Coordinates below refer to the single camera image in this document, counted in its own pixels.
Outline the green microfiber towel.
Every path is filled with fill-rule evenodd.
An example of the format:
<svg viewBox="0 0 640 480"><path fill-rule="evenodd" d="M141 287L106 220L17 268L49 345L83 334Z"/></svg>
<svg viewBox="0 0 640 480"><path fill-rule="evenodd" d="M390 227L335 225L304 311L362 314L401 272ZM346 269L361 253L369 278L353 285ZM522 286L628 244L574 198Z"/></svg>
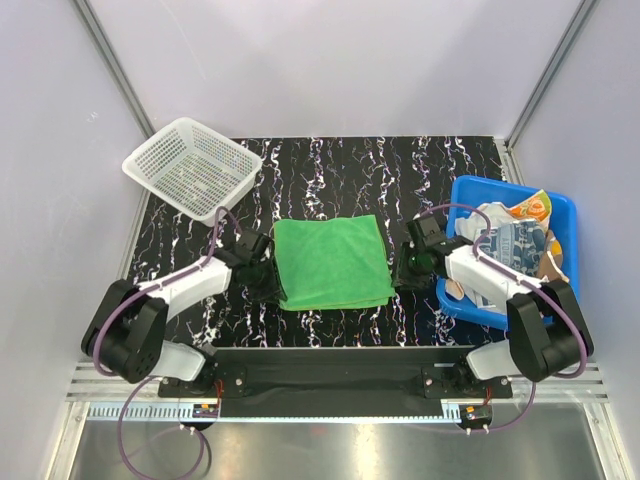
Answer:
<svg viewBox="0 0 640 480"><path fill-rule="evenodd" d="M383 306L395 295L373 215L274 224L274 257L285 311Z"/></svg>

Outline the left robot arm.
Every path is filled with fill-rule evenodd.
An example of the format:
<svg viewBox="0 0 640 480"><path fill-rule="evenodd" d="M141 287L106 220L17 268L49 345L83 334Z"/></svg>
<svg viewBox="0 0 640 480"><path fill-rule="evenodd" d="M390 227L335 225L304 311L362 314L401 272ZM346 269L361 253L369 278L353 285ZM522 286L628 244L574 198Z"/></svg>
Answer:
<svg viewBox="0 0 640 480"><path fill-rule="evenodd" d="M193 395L206 395L216 382L216 372L205 365L206 354L166 340L166 324L234 285L244 288L253 302L286 299L271 237L246 230L230 246L159 280L112 283L81 340L81 351L97 361L105 376L131 384L168 377L180 380Z"/></svg>

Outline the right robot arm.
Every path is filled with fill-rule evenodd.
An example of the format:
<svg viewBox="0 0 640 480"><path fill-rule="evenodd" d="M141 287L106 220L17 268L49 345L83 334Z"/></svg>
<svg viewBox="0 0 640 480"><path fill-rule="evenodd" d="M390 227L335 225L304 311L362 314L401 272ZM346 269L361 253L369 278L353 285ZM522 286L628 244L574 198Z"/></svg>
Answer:
<svg viewBox="0 0 640 480"><path fill-rule="evenodd" d="M476 396L497 377L533 383L551 376L576 378L594 345L571 285L524 275L483 253L477 243L447 237L432 215L407 224L393 271L397 289L420 290L437 275L471 287L506 314L506 340L477 347L454 367L454 384Z"/></svg>

